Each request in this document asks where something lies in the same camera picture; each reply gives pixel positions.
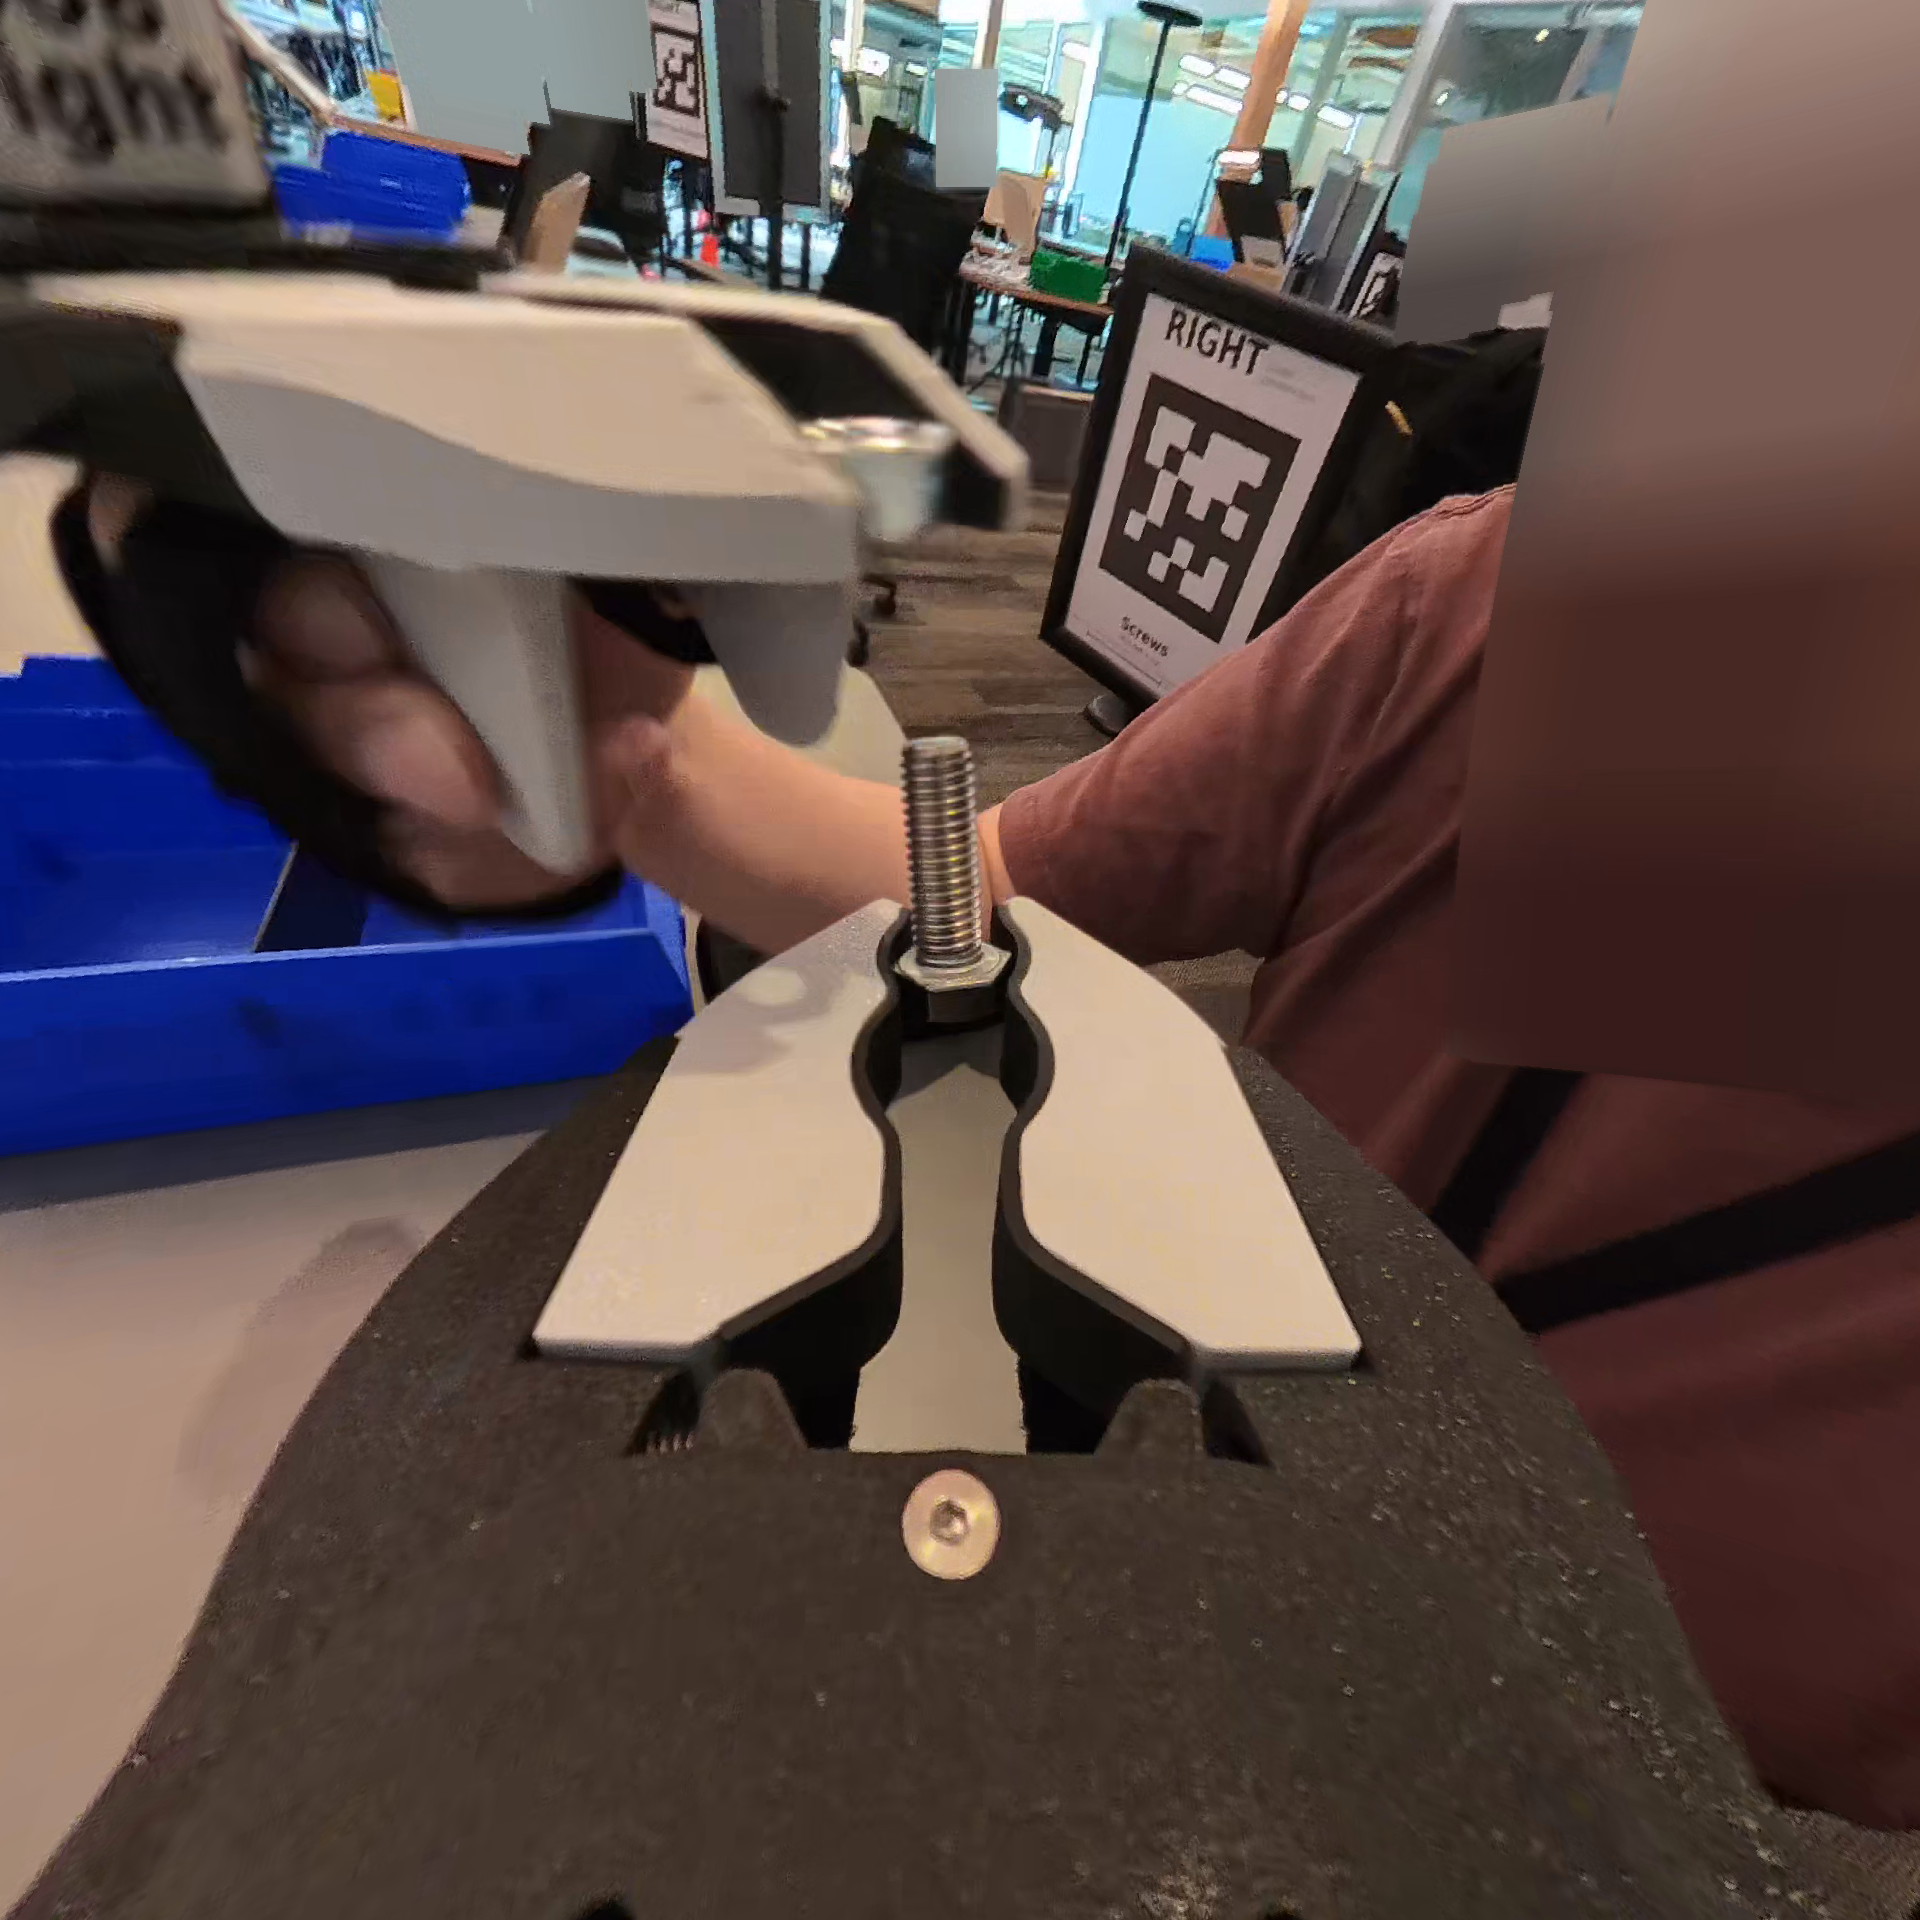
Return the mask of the black framed marker sign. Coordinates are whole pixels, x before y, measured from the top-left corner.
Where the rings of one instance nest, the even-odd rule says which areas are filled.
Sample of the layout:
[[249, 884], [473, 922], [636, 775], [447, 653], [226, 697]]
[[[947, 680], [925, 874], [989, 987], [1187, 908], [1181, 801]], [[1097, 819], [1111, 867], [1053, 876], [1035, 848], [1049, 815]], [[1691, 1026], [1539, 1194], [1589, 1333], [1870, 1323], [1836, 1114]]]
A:
[[1111, 309], [1041, 621], [1105, 739], [1307, 589], [1395, 354], [1373, 322], [1154, 248]]

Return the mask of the black office chair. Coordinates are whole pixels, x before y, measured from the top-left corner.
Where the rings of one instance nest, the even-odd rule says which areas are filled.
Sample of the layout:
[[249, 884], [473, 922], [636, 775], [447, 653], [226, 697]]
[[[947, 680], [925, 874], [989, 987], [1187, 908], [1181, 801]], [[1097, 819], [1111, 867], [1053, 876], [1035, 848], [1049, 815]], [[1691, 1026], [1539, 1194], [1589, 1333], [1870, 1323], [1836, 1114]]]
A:
[[934, 187], [930, 144], [875, 119], [851, 167], [823, 299], [891, 320], [963, 389], [974, 291], [961, 269], [983, 209], [983, 194]]

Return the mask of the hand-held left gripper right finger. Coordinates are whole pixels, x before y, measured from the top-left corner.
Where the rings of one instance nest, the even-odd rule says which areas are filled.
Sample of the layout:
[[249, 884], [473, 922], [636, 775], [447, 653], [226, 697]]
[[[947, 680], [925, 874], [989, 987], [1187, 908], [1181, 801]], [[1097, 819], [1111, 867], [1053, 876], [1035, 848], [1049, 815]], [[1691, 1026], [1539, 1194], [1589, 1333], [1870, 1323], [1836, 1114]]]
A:
[[993, 1303], [1045, 1378], [1347, 1375], [1361, 1335], [1207, 1021], [1041, 904], [1014, 945]]

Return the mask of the stack of blue shelf bins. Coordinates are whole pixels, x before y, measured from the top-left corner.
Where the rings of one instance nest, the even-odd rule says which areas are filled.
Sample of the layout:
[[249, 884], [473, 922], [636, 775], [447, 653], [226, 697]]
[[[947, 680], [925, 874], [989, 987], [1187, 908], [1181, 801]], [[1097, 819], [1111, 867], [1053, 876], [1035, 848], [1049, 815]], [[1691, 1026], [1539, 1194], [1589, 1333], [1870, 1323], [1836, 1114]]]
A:
[[271, 193], [289, 227], [351, 243], [441, 248], [473, 204], [463, 161], [385, 135], [330, 130], [309, 161], [276, 161]]

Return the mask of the blue divided plastic bin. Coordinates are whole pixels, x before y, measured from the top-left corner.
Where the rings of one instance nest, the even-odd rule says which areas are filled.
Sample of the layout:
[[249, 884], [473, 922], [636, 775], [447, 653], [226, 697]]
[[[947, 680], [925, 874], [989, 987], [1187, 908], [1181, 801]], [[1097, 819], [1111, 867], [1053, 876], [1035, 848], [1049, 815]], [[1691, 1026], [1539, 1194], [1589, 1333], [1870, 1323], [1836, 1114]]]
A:
[[2, 680], [2, 1147], [547, 1087], [690, 1016], [681, 908], [421, 920], [229, 801], [97, 657]]

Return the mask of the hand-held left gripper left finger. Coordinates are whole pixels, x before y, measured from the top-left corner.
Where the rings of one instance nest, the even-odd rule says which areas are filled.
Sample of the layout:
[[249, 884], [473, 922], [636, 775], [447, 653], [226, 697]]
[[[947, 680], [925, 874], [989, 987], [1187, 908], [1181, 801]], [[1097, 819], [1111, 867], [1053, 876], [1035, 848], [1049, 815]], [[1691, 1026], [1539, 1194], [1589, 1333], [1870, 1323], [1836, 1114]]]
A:
[[868, 904], [766, 961], [678, 1034], [564, 1259], [535, 1349], [555, 1361], [724, 1370], [789, 1361], [795, 1313], [847, 1321], [826, 1370], [860, 1370], [899, 1319], [900, 1145], [891, 948]]

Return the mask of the steel hex bolt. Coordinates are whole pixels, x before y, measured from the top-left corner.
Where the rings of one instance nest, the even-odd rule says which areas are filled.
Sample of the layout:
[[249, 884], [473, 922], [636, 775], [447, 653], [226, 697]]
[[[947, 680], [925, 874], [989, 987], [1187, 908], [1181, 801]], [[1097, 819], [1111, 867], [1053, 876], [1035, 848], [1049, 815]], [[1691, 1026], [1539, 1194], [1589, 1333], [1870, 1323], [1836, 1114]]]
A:
[[1012, 955], [993, 938], [970, 744], [908, 739], [900, 788], [910, 947], [897, 972], [925, 1029], [974, 1029], [996, 1018]]

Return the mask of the person's right forearm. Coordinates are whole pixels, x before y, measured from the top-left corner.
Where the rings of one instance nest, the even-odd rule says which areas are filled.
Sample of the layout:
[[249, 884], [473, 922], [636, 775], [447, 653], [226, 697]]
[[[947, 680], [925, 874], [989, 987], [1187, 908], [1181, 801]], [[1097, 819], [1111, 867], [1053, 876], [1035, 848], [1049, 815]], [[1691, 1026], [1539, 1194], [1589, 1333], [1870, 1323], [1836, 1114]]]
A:
[[702, 684], [663, 739], [639, 874], [703, 923], [775, 955], [868, 906], [911, 904], [897, 784], [769, 739]]

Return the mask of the white marker board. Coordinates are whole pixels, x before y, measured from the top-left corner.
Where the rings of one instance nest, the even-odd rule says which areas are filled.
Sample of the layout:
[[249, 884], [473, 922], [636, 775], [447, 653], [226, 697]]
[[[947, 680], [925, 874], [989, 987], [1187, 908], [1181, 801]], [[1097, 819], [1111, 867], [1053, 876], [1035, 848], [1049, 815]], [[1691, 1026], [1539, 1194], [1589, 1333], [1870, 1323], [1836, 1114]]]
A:
[[699, 3], [646, 3], [651, 79], [639, 97], [643, 133], [661, 153], [707, 163], [709, 57]]

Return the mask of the steel hex nut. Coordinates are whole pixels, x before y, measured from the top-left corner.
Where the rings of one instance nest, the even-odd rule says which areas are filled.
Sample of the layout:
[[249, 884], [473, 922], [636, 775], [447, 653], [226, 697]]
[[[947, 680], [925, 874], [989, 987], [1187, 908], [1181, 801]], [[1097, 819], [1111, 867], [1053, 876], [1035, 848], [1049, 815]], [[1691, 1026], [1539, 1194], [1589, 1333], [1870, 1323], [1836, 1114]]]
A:
[[860, 524], [874, 545], [905, 545], [942, 520], [953, 433], [945, 423], [890, 416], [834, 416], [799, 426], [858, 493]]

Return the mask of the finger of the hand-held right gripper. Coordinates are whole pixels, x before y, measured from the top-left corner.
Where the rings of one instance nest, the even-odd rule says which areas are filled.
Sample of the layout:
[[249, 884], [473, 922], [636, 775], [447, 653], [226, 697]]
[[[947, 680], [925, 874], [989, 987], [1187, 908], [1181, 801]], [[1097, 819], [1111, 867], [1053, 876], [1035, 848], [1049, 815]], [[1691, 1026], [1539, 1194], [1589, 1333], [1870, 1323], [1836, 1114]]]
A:
[[853, 627], [858, 496], [799, 408], [710, 320], [809, 344], [826, 312], [766, 293], [567, 293], [508, 277], [35, 277], [31, 319], [134, 322], [163, 347], [241, 499], [361, 557], [405, 650], [494, 759], [503, 832], [586, 874], [586, 697], [564, 583], [692, 589], [755, 724], [823, 736]]
[[613, 396], [644, 415], [622, 449], [639, 453], [644, 483], [675, 477], [686, 493], [692, 455], [718, 472], [687, 496], [686, 532], [665, 530], [665, 507], [644, 511], [650, 557], [583, 579], [586, 602], [665, 658], [715, 666], [755, 727], [787, 745], [833, 732], [841, 695], [827, 653], [868, 663], [884, 588], [867, 554], [899, 547], [865, 538], [855, 490], [803, 439], [805, 420], [942, 423], [953, 449], [932, 525], [1022, 524], [1025, 453], [891, 320], [733, 279], [513, 273], [495, 291], [614, 325]]

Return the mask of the black bag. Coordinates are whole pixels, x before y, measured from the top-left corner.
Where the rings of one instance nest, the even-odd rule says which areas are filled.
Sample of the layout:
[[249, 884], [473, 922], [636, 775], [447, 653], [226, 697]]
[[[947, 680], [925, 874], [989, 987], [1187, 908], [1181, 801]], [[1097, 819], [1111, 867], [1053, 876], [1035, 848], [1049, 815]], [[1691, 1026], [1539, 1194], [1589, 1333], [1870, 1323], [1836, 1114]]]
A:
[[1548, 328], [1490, 328], [1452, 344], [1402, 344], [1363, 389], [1361, 435], [1302, 588], [1450, 496], [1519, 475]]

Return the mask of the person's right hand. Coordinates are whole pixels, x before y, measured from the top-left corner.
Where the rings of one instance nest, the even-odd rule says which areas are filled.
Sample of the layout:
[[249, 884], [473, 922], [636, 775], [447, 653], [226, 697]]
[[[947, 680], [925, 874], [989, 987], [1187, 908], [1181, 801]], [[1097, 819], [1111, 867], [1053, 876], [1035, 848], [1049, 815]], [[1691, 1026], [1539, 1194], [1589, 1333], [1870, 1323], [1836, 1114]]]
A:
[[692, 673], [567, 600], [583, 693], [590, 845], [579, 871], [542, 868], [506, 834], [506, 784], [453, 705], [409, 663], [357, 565], [276, 565], [246, 642], [246, 677], [332, 775], [374, 805], [401, 876], [463, 915], [530, 908], [614, 861], [690, 904], [677, 848], [678, 708]]

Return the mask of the black floor lamp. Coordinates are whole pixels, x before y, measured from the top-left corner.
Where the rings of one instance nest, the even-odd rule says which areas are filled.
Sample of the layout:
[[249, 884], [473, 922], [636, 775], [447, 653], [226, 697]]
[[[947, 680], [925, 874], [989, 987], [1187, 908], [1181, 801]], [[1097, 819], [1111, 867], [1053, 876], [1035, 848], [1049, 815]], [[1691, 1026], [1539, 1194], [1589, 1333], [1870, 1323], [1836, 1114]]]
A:
[[1132, 227], [1137, 175], [1146, 146], [1148, 121], [1154, 109], [1156, 91], [1161, 85], [1161, 69], [1166, 61], [1167, 39], [1173, 37], [1173, 33], [1188, 33], [1202, 26], [1201, 13], [1177, 3], [1137, 3], [1137, 12], [1140, 13], [1140, 19], [1154, 24], [1159, 33], [1142, 81], [1137, 133], [1119, 179], [1119, 196], [1111, 223], [1111, 239], [1102, 258], [1105, 293], [1114, 287], [1119, 245], [1126, 241]]

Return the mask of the grey standing panel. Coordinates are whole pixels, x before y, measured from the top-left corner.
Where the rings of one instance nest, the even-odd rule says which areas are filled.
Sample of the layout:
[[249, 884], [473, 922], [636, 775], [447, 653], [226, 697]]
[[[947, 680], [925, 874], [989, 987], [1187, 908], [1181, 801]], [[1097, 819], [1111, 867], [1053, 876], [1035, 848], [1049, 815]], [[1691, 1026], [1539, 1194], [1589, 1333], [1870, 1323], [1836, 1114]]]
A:
[[829, 10], [702, 3], [709, 167], [727, 216], [819, 223], [829, 171]]

